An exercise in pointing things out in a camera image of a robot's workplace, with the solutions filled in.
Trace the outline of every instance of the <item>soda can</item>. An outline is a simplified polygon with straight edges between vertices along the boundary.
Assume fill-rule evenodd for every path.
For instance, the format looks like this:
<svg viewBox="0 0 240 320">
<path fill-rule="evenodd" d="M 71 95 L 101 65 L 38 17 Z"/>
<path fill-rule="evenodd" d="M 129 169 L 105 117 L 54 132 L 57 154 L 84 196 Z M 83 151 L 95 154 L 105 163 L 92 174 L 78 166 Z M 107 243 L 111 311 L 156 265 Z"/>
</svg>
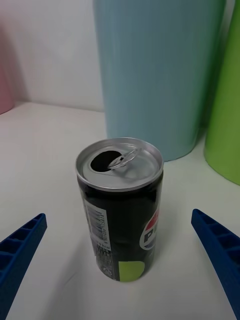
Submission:
<svg viewBox="0 0 240 320">
<path fill-rule="evenodd" d="M 157 148 L 126 137 L 96 142 L 76 159 L 96 263 L 111 279 L 134 281 L 153 262 L 163 166 Z"/>
</svg>

